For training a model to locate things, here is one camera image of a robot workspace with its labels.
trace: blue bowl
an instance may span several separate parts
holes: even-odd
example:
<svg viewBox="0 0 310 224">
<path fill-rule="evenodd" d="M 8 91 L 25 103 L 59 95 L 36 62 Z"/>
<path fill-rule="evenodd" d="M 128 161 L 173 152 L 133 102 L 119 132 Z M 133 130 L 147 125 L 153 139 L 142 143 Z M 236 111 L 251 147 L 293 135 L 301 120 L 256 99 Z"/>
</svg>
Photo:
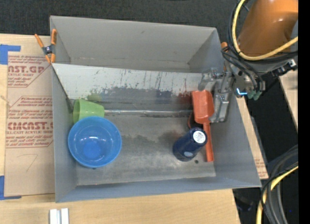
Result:
<svg viewBox="0 0 310 224">
<path fill-rule="evenodd" d="M 108 119 L 90 116 L 79 120 L 70 129 L 68 146 L 76 161 L 94 169 L 116 159 L 122 149 L 122 137 Z"/>
</svg>

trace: white label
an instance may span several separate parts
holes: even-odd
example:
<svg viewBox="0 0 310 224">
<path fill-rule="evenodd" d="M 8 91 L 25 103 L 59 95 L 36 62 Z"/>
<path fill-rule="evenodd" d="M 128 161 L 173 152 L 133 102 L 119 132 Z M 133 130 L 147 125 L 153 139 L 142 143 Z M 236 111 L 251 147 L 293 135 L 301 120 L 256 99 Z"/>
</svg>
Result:
<svg viewBox="0 0 310 224">
<path fill-rule="evenodd" d="M 201 131 L 195 131 L 193 133 L 193 139 L 194 141 L 196 141 L 199 144 L 202 144 L 203 142 L 205 142 L 205 134 Z"/>
<path fill-rule="evenodd" d="M 191 152 L 184 152 L 184 155 L 186 157 L 192 157 L 193 156 L 193 154 Z"/>
</svg>

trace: black floor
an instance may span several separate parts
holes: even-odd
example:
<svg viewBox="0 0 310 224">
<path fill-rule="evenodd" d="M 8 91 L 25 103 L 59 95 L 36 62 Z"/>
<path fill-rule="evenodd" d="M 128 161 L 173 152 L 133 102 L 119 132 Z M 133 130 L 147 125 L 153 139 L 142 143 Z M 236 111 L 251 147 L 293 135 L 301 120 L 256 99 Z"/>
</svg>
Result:
<svg viewBox="0 0 310 224">
<path fill-rule="evenodd" d="M 227 40 L 228 18 L 235 4 L 235 0 L 0 0 L 0 33 L 49 35 L 50 15 L 84 16 L 215 27 L 222 42 Z M 298 135 L 278 80 L 269 79 L 268 84 L 271 88 L 259 100 L 249 100 L 248 108 L 271 162 L 295 145 Z M 255 223 L 260 190 L 236 190 L 235 194 L 238 200 L 253 202 L 249 210 L 240 211 L 242 224 Z M 298 172 L 283 183 L 283 204 L 289 223 L 299 223 Z"/>
</svg>

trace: orange spatula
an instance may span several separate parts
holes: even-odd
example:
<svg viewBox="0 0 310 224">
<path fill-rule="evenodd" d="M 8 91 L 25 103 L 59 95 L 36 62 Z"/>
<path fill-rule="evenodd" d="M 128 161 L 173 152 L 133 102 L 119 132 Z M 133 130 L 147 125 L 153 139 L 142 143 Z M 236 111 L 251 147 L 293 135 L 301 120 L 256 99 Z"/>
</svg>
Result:
<svg viewBox="0 0 310 224">
<path fill-rule="evenodd" d="M 206 132 L 208 142 L 205 145 L 207 154 L 207 161 L 214 161 L 212 142 L 211 142 L 211 130 L 210 120 L 214 114 L 214 103 L 211 92 L 207 90 L 193 91 L 192 92 L 193 108 L 194 108 L 194 120 L 195 122 L 202 124 L 203 130 Z"/>
</svg>

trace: dark blue can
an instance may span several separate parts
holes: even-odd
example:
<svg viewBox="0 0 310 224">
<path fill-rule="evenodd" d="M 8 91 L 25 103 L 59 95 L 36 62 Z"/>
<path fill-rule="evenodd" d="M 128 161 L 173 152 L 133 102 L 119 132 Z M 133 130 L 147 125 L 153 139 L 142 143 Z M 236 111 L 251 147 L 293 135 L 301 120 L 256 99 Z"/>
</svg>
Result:
<svg viewBox="0 0 310 224">
<path fill-rule="evenodd" d="M 202 128 L 191 128 L 173 144 L 173 154 L 180 161 L 192 160 L 208 141 L 207 134 Z"/>
</svg>

